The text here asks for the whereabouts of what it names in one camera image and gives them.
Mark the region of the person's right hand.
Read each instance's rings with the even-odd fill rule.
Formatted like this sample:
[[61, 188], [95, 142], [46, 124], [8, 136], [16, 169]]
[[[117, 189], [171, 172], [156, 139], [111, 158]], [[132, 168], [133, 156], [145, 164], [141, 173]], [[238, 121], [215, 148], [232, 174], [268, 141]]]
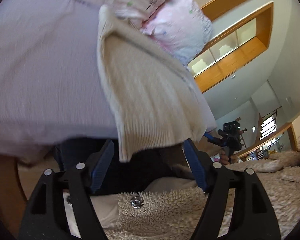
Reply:
[[221, 150], [220, 154], [220, 160], [219, 162], [222, 163], [223, 165], [229, 165], [229, 164], [234, 164], [237, 163], [238, 157], [236, 155], [232, 156], [227, 156], [224, 150]]

